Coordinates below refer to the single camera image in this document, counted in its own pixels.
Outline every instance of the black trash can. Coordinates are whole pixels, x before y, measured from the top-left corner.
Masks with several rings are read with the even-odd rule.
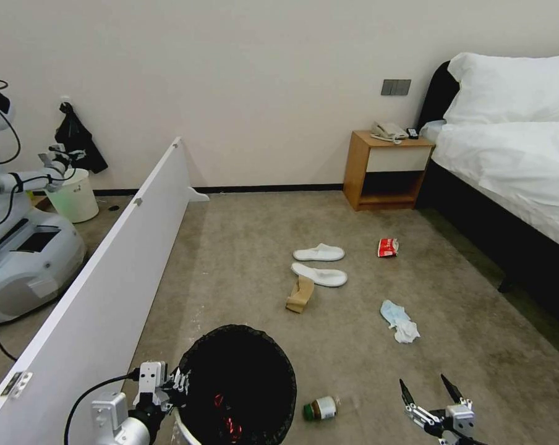
[[[229,324],[204,335],[181,358],[190,371],[183,424],[202,445],[277,445],[296,406],[286,354],[263,331]]]

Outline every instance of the black bed frame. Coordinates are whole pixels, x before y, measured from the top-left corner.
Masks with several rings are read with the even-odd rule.
[[[448,62],[432,77],[418,130],[426,122],[443,119],[459,91],[447,68]],[[500,292],[520,284],[559,318],[559,244],[433,161],[418,206],[436,208],[505,272]]]

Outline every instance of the light switch panel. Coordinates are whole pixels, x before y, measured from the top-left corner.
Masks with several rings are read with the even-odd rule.
[[[393,89],[391,89],[391,93],[395,94],[396,96],[407,96],[409,93],[409,87],[411,86],[411,79],[399,79],[396,81],[395,85],[395,92],[392,93]]]
[[[381,96],[391,96],[395,92],[395,81],[392,79],[383,80],[383,89],[380,92]]]
[[[384,79],[381,96],[407,96],[411,79]]]

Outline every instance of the white pillow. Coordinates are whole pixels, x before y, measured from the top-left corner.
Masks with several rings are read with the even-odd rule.
[[[448,71],[461,86],[445,113],[449,124],[559,122],[559,56],[461,53]]]

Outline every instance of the wooden nightstand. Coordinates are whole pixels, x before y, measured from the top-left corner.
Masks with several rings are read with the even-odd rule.
[[[343,193],[354,210],[413,208],[433,149],[424,138],[395,145],[354,131]]]

